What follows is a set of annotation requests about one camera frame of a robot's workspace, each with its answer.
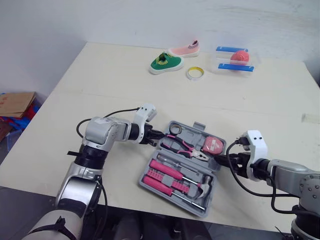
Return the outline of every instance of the pink shoe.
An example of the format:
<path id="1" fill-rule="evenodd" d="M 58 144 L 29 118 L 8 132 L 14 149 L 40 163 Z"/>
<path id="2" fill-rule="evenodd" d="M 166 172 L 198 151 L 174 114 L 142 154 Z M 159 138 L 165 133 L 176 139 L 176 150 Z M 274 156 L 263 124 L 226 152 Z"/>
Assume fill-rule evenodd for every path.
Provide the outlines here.
<path id="1" fill-rule="evenodd" d="M 188 57 L 198 56 L 199 51 L 200 51 L 199 42 L 197 40 L 195 40 L 189 46 L 169 48 L 167 52 L 173 56 L 188 58 Z"/>

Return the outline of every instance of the hammer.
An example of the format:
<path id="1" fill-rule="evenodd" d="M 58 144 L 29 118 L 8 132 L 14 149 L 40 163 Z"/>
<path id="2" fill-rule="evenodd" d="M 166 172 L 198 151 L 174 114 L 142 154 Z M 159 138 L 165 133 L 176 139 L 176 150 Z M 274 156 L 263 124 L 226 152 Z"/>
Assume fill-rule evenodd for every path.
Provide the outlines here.
<path id="1" fill-rule="evenodd" d="M 197 197 L 197 199 L 205 197 L 209 192 L 209 189 L 210 189 L 209 182 L 211 180 L 211 177 L 209 175 L 207 175 L 205 177 L 204 183 L 200 183 L 200 182 L 192 181 L 191 179 L 185 177 L 181 172 L 175 170 L 172 167 L 163 165 L 162 163 L 157 162 L 154 159 L 150 162 L 150 167 L 153 169 L 156 169 L 164 174 L 167 174 L 167 175 L 173 177 L 174 179 L 185 180 L 185 181 L 188 181 L 188 182 L 196 185 L 198 188 L 200 188 L 202 190 L 202 193 Z"/>

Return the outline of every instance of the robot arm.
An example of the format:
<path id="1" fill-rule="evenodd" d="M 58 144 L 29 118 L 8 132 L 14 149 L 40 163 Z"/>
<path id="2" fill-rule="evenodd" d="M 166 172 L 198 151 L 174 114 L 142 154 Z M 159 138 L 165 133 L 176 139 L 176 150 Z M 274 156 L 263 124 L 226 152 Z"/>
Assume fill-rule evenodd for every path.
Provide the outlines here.
<path id="1" fill-rule="evenodd" d="M 235 144 L 241 144 L 250 152 L 229 154 Z M 293 206 L 292 211 L 285 211 L 274 207 L 275 195 L 260 194 L 261 197 L 272 197 L 271 207 L 278 213 L 297 215 L 291 224 L 292 239 L 320 239 L 320 171 L 284 160 L 268 160 L 267 152 L 261 133 L 249 130 L 228 147 L 226 155 L 214 159 L 241 177 L 256 182 L 264 180 L 269 186 L 298 197 L 299 205 Z"/>
<path id="2" fill-rule="evenodd" d="M 103 166 L 114 142 L 131 140 L 155 146 L 152 139 L 161 139 L 164 134 L 146 122 L 156 114 L 156 108 L 146 103 L 137 110 L 132 123 L 115 117 L 92 118 L 79 152 L 68 152 L 76 158 L 57 194 L 57 210 L 43 216 L 23 240 L 79 240 L 84 216 L 98 204 Z"/>

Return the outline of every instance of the pink ball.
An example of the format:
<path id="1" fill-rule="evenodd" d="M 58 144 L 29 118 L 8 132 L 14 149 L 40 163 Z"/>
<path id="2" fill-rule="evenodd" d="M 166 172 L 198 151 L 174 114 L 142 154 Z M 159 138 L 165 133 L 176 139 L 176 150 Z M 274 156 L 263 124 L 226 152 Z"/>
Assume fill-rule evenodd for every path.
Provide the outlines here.
<path id="1" fill-rule="evenodd" d="M 240 51 L 236 51 L 232 56 L 231 56 L 231 60 L 234 61 L 242 61 L 242 62 L 249 62 L 250 59 L 250 55 L 248 52 L 240 50 Z M 232 64 L 238 64 L 238 65 L 246 65 L 246 63 L 236 63 L 231 61 Z"/>

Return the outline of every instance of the white table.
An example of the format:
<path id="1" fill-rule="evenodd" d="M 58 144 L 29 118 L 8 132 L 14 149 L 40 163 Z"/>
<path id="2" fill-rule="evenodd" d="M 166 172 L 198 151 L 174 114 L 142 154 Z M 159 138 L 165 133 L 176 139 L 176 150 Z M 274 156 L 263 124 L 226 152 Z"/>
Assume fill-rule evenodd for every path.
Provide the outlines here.
<path id="1" fill-rule="evenodd" d="M 209 54 L 186 58 L 184 68 L 151 75 L 147 69 L 161 49 L 87 43 L 30 125 L 0 166 L 0 185 L 55 196 L 77 151 L 79 121 L 94 116 L 153 103 L 158 115 L 151 124 L 164 130 L 175 120 L 205 131 L 229 144 L 243 132 L 260 130 L 268 145 L 269 159 L 301 163 L 320 169 L 320 91 L 302 62 L 262 59 L 251 77 L 216 75 L 207 71 L 198 82 L 186 78 L 191 66 L 207 67 Z M 302 115 L 311 118 L 302 120 Z M 132 120 L 134 113 L 118 117 Z M 200 219 L 224 225 L 289 232 L 293 215 L 270 207 L 269 198 L 242 190 L 230 170 L 217 174 L 209 215 L 195 217 L 138 186 L 138 179 L 155 149 L 150 145 L 116 143 L 104 165 L 103 182 L 108 204 L 114 207 Z M 237 147 L 234 152 L 242 152 Z M 242 182 L 261 193 L 270 193 L 265 182 Z M 277 199 L 289 210 L 296 199 Z"/>

